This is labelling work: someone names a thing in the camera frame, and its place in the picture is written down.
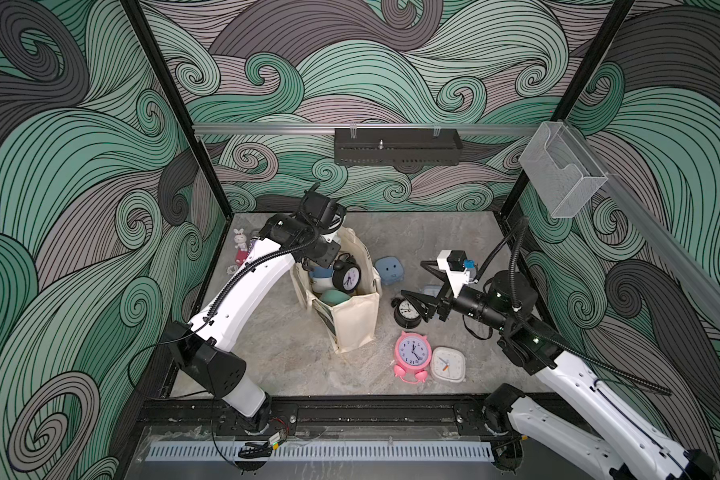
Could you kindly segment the light blue square alarm clock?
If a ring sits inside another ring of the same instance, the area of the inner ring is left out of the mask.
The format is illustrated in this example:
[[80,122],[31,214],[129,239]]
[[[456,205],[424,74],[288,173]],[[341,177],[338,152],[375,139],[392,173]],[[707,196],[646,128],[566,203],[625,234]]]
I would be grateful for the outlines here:
[[430,285],[426,285],[425,287],[423,287],[423,288],[421,289],[421,293],[424,294],[424,295],[428,295],[428,296],[432,296],[432,297],[437,297],[438,294],[440,293],[441,288],[442,288],[442,285],[432,285],[432,284],[430,284]]

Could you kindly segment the pink twin-bell alarm clock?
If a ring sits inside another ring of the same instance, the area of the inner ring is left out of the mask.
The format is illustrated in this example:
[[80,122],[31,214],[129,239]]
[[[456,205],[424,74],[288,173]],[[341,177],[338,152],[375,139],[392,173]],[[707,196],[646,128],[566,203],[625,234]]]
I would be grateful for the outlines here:
[[426,336],[402,332],[396,341],[394,356],[393,373],[396,378],[412,385],[426,382],[432,360],[432,347]]

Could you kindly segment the large round blue-rim clock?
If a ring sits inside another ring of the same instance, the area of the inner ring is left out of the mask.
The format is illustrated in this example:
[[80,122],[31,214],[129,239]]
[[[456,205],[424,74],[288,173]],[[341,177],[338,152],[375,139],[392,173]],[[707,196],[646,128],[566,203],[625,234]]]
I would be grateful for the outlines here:
[[309,272],[309,276],[312,279],[330,279],[334,275],[334,270],[332,268],[322,268],[322,267],[315,267],[312,271]]

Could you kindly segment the black twin-bell alarm clock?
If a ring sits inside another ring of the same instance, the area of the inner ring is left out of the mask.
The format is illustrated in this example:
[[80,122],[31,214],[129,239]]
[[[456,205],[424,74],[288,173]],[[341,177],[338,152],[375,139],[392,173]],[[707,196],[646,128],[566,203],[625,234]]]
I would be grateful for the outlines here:
[[404,330],[418,327],[422,317],[415,307],[404,298],[395,298],[391,302],[395,323]]

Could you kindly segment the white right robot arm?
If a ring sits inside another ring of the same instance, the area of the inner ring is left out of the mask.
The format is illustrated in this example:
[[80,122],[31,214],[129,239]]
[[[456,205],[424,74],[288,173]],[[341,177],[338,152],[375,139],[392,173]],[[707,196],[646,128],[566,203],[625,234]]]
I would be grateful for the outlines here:
[[461,251],[443,251],[421,267],[442,281],[436,296],[410,294],[424,320],[452,312],[495,330],[510,362],[550,387],[594,431],[544,410],[523,391],[503,384],[482,407],[487,428],[528,436],[598,479],[711,479],[714,460],[659,432],[597,377],[562,337],[533,314],[537,292],[524,275],[502,270],[477,288],[472,261]]

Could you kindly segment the green round alarm clock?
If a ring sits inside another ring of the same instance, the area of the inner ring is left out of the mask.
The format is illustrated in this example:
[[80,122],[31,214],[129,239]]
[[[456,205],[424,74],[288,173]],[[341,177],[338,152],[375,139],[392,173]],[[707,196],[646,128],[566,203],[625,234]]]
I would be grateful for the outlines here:
[[351,296],[337,289],[329,289],[323,292],[319,300],[328,307],[335,307],[351,299]]

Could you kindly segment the small black alarm clock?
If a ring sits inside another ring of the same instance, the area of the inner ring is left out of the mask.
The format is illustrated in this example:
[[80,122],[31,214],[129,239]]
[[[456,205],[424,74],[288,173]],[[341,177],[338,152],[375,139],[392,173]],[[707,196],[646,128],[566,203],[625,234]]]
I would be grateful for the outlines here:
[[362,278],[362,271],[355,257],[350,253],[340,253],[333,263],[332,283],[335,289],[350,294],[354,292]]

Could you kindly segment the silver twin-bell alarm clock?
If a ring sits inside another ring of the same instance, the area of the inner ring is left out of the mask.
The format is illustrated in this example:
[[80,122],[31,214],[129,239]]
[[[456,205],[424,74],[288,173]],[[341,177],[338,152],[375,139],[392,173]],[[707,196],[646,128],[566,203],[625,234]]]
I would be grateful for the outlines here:
[[334,289],[333,281],[331,277],[326,278],[312,278],[311,288],[315,295],[320,296],[323,293]]

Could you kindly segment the floral canvas tote bag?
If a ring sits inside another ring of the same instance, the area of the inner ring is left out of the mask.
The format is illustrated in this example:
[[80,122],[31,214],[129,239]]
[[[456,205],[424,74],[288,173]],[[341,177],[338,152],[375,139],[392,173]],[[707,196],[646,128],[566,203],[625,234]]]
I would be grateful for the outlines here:
[[357,289],[348,300],[330,306],[313,291],[308,271],[300,264],[290,270],[290,278],[302,307],[325,326],[335,353],[356,350],[375,339],[375,327],[382,285],[370,253],[351,228],[341,227],[336,235],[340,252],[351,254],[361,272]]

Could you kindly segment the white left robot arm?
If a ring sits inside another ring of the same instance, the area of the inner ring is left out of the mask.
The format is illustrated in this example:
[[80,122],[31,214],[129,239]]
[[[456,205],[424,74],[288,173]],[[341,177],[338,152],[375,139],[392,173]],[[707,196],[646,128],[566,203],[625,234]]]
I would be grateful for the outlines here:
[[233,350],[278,280],[290,275],[302,308],[323,322],[334,351],[347,353],[374,341],[382,286],[404,275],[391,257],[372,260],[342,220],[342,214],[332,213],[270,217],[214,299],[187,324],[173,323],[166,330],[181,369],[256,425],[266,421],[270,397]]

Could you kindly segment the light blue square clock back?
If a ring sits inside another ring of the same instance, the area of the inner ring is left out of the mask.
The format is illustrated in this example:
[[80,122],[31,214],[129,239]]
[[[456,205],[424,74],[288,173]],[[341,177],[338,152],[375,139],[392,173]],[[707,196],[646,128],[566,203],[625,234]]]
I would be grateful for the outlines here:
[[374,263],[374,268],[379,273],[381,283],[384,286],[404,280],[404,267],[401,261],[395,256],[385,256],[377,259]]

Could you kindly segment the white square alarm clock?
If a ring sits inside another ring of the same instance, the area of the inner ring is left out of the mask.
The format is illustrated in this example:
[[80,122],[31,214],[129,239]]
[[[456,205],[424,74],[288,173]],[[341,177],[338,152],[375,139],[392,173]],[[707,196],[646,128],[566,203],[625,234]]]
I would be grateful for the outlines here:
[[466,378],[466,357],[450,347],[436,347],[430,363],[430,372],[436,380],[462,383]]

